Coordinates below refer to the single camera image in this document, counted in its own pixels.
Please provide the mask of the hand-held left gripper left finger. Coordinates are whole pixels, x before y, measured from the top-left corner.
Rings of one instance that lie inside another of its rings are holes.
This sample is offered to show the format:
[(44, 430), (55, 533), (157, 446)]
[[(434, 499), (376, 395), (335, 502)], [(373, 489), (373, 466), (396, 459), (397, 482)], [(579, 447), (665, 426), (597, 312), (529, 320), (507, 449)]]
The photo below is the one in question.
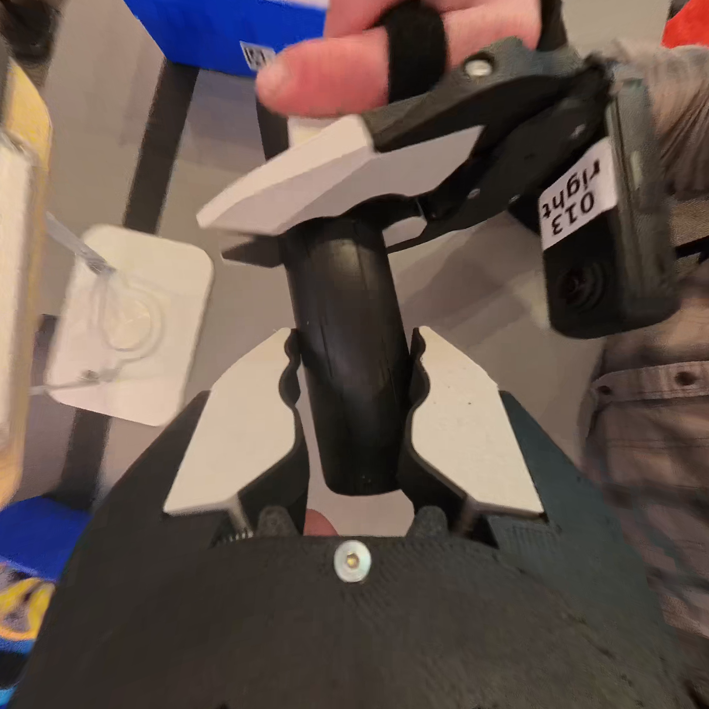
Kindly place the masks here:
[(280, 506), (304, 521), (299, 365), (297, 332), (282, 328), (217, 380), (164, 501), (167, 515), (222, 511), (232, 521), (258, 521), (263, 509)]

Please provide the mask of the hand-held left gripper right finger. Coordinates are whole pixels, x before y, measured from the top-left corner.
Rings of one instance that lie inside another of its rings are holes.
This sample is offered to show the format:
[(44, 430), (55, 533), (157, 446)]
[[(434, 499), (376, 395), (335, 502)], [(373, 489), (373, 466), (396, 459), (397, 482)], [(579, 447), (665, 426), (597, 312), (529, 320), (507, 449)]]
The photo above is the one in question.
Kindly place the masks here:
[(401, 490), (414, 512), (436, 507), (447, 521), (544, 520), (497, 383), (430, 327), (413, 330), (411, 356)]

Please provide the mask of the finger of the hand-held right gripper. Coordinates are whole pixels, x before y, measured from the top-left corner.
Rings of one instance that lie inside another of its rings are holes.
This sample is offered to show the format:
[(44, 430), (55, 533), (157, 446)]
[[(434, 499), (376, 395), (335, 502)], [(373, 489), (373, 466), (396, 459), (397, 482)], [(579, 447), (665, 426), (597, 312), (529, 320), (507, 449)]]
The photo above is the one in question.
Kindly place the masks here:
[(380, 153), (360, 116), (347, 116), (262, 164), (198, 212), (201, 228), (281, 235), (381, 196), (417, 197), (447, 179), (483, 131), (473, 126)]
[(222, 259), (257, 267), (280, 267), (286, 259), (282, 237), (246, 237), (237, 244), (222, 249)]

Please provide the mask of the black remote control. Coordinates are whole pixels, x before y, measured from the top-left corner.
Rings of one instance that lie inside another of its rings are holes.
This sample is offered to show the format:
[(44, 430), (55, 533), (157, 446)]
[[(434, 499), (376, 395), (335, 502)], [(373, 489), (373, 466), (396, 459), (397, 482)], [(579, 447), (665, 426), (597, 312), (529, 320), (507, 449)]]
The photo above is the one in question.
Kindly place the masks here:
[(380, 230), (351, 217), (291, 228), (281, 255), (327, 487), (398, 490), (411, 357)]

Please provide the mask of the person's right hand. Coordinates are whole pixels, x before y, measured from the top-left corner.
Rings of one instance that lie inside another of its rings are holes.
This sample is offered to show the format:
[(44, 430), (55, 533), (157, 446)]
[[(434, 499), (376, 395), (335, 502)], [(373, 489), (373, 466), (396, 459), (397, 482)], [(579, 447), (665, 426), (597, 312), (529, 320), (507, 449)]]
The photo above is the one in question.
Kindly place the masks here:
[[(388, 98), (388, 37), (378, 26), (399, 1), (331, 1), (324, 37), (290, 46), (255, 80), (258, 99), (283, 116), (330, 118), (383, 106)], [(540, 1), (424, 1), (442, 20), (448, 68), (508, 37), (536, 48)]]

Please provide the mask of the orange traffic cone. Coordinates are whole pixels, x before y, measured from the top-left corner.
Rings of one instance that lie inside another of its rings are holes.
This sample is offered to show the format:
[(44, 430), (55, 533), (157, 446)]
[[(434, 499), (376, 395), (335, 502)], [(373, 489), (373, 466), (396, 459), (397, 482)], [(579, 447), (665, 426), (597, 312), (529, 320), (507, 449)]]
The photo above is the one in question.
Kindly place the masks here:
[(708, 47), (708, 1), (676, 1), (662, 35), (665, 48)]

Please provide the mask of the yellow item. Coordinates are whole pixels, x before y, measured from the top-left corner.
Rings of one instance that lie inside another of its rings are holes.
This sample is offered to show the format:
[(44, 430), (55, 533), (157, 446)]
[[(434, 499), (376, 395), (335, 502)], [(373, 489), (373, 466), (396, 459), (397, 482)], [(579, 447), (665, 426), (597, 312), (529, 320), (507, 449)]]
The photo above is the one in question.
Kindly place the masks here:
[(34, 643), (55, 592), (55, 584), (1, 564), (1, 646)]

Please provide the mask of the black backdrop board stand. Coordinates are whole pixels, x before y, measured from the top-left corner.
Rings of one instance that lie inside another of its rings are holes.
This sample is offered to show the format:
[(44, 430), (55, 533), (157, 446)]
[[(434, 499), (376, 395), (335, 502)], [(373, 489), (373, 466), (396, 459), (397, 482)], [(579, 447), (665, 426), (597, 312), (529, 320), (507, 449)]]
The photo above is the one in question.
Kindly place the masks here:
[(1, 507), (22, 477), (46, 236), (52, 125), (45, 102), (1, 45)]

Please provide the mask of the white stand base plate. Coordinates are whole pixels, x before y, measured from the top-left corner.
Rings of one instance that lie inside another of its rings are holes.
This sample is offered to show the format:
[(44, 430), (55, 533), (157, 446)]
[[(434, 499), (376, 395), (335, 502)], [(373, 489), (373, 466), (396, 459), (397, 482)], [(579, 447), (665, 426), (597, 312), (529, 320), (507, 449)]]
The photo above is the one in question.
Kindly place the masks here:
[(125, 227), (48, 233), (75, 263), (44, 382), (58, 403), (150, 427), (181, 410), (213, 262), (202, 249)]

